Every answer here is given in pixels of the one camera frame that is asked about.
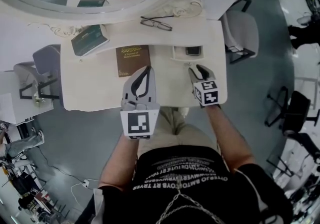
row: chain necklace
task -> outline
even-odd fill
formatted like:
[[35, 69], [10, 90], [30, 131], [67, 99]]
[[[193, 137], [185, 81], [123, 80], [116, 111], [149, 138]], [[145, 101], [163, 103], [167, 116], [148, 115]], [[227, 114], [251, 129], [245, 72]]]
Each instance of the chain necklace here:
[[[209, 215], [216, 222], [216, 224], [225, 224], [218, 216], [214, 215], [209, 210], [205, 209], [200, 203], [198, 203], [197, 201], [193, 200], [191, 197], [181, 193], [182, 184], [181, 184], [180, 176], [176, 177], [176, 183], [177, 183], [176, 187], [177, 187], [177, 190], [178, 190], [178, 194], [173, 197], [173, 200], [168, 204], [168, 206], [166, 207], [165, 211], [161, 214], [161, 217], [156, 222], [156, 224], [160, 224], [163, 220], [165, 220], [170, 215], [176, 213], [177, 211], [179, 211], [181, 209], [185, 209], [185, 208], [192, 208], [192, 209], [200, 210], [200, 211], [206, 213], [207, 215]], [[172, 207], [172, 205], [178, 199], [179, 196], [191, 201], [194, 205], [193, 206], [192, 205], [180, 206], [180, 207], [178, 207], [178, 208], [176, 208], [176, 209], [174, 209], [174, 210], [172, 210], [171, 212], [168, 213], [169, 209]]]

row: green book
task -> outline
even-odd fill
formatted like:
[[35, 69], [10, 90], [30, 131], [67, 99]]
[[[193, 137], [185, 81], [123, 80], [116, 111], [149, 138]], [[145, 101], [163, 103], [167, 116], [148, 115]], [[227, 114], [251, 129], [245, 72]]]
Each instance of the green book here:
[[97, 24], [91, 25], [78, 34], [71, 43], [76, 56], [86, 56], [108, 41], [106, 27], [103, 24]]
[[107, 0], [80, 0], [78, 7], [100, 7], [107, 5], [109, 5]]

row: gray floor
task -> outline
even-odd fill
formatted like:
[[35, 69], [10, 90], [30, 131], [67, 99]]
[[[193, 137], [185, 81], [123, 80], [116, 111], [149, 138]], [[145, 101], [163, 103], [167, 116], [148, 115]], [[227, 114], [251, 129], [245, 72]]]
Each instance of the gray floor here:
[[[266, 159], [277, 146], [281, 151], [285, 140], [278, 126], [264, 126], [265, 117], [272, 107], [266, 101], [268, 92], [275, 94], [283, 85], [290, 91], [294, 86], [294, 68], [290, 52], [290, 37], [278, 0], [252, 0], [248, 13], [259, 28], [260, 50], [256, 58], [227, 65], [228, 101], [222, 106], [229, 118], [245, 136], [257, 162], [266, 170]], [[233, 8], [242, 8], [239, 3]], [[54, 103], [54, 111], [37, 116], [45, 134], [41, 146], [49, 164], [79, 178], [98, 179], [118, 137], [122, 132], [119, 109], [85, 113], [66, 111]], [[186, 119], [214, 139], [208, 118], [200, 108], [193, 108]], [[45, 189], [71, 210], [70, 219], [76, 219], [82, 207], [77, 205], [71, 186], [78, 181], [49, 168], [35, 148], [29, 152], [38, 166], [37, 174], [48, 183]], [[89, 201], [92, 191], [82, 186], [74, 188], [81, 206]]]

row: black t-shirt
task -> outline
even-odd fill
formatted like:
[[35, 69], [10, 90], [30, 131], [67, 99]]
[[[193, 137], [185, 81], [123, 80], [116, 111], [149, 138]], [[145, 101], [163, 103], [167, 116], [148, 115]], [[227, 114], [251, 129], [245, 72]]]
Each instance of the black t-shirt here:
[[[149, 151], [138, 162], [131, 190], [105, 186], [103, 223], [289, 224], [292, 206], [262, 168], [231, 174], [213, 149], [174, 146]], [[93, 199], [78, 222], [88, 223]]]

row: black chair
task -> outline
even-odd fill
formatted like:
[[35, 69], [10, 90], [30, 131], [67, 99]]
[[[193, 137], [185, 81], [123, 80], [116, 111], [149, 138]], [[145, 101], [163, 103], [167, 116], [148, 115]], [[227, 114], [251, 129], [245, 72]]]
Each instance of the black chair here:
[[288, 89], [286, 87], [282, 87], [279, 96], [283, 92], [285, 93], [285, 102], [283, 105], [280, 105], [276, 99], [272, 98], [268, 94], [267, 98], [275, 102], [280, 108], [280, 114], [271, 122], [268, 121], [267, 117], [264, 124], [270, 127], [278, 120], [284, 119], [283, 125], [279, 126], [279, 128], [282, 129], [283, 132], [292, 131], [295, 133], [300, 132], [305, 121], [314, 121], [314, 126], [316, 126], [318, 123], [320, 110], [318, 110], [318, 113], [315, 117], [307, 117], [311, 101], [301, 93], [294, 91], [291, 95], [290, 105], [288, 106]]
[[28, 192], [31, 193], [32, 189], [38, 192], [40, 191], [40, 188], [35, 183], [35, 178], [33, 178], [30, 174], [27, 174], [25, 172], [23, 172], [18, 177], [16, 176], [12, 177], [11, 183], [14, 186], [14, 188], [19, 192], [20, 195], [24, 195], [25, 193], [28, 193]]

